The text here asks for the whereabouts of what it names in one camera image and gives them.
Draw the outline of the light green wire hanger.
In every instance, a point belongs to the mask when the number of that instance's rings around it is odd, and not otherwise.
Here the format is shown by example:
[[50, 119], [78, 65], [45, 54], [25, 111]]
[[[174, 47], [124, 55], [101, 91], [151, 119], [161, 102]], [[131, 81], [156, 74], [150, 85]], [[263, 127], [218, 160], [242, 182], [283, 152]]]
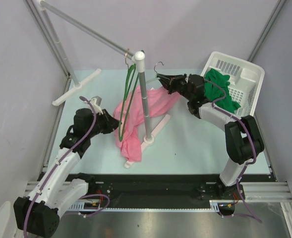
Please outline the light green wire hanger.
[[157, 62], [157, 63], [154, 65], [154, 68], [153, 68], [153, 70], [154, 70], [154, 72], [155, 72], [155, 77], [154, 77], [153, 79], [147, 80], [147, 81], [146, 81], [146, 84], [149, 84], [149, 83], [152, 83], [152, 82], [154, 82], [154, 81], [159, 80], [159, 77], [158, 77], [158, 74], [159, 74], [159, 73], [158, 73], [158, 71], [156, 70], [156, 67], [157, 67], [158, 64], [161, 64], [162, 66], [164, 66], [164, 63], [163, 63], [162, 61]]

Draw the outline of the green t shirt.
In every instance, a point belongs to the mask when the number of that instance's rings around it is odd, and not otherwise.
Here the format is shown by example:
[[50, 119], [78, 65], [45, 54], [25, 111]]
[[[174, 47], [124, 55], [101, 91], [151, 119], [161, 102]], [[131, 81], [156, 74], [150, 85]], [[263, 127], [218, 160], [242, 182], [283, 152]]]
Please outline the green t shirt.
[[[205, 77], [207, 81], [211, 81], [212, 83], [218, 85], [225, 91], [225, 98], [216, 102], [216, 105], [230, 113], [235, 113], [241, 106], [238, 102], [234, 101], [230, 96], [229, 88], [230, 85], [230, 76], [223, 75], [217, 70], [211, 68], [208, 72], [206, 72]], [[218, 98], [224, 96], [224, 92], [219, 89], [214, 84], [205, 82], [204, 89], [205, 89], [205, 97], [210, 101], [215, 101]]]

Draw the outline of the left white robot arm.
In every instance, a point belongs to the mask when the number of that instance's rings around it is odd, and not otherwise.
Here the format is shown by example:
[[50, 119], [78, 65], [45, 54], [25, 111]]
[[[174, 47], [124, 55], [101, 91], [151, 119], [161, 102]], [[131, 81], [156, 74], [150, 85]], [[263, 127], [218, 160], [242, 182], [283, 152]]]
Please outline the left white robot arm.
[[59, 146], [54, 163], [35, 188], [14, 202], [17, 227], [27, 234], [50, 238], [58, 228], [65, 212], [81, 197], [91, 198], [97, 192], [92, 177], [78, 174], [64, 190], [60, 190], [71, 170], [91, 145], [91, 138], [109, 134], [118, 128], [119, 121], [105, 109], [78, 109]]

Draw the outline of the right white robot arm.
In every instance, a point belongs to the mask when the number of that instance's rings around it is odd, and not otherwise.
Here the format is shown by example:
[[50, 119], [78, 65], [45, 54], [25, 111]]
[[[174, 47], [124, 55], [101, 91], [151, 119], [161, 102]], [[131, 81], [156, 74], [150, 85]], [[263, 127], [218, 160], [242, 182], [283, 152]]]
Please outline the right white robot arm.
[[264, 151], [264, 142], [253, 116], [239, 117], [217, 106], [226, 98], [225, 90], [216, 83], [197, 74], [157, 74], [162, 86], [169, 94], [179, 93], [188, 100], [190, 113], [210, 122], [225, 133], [226, 150], [229, 159], [220, 173], [221, 183], [216, 194], [221, 199], [229, 198], [234, 184], [238, 184], [246, 168], [256, 162]]

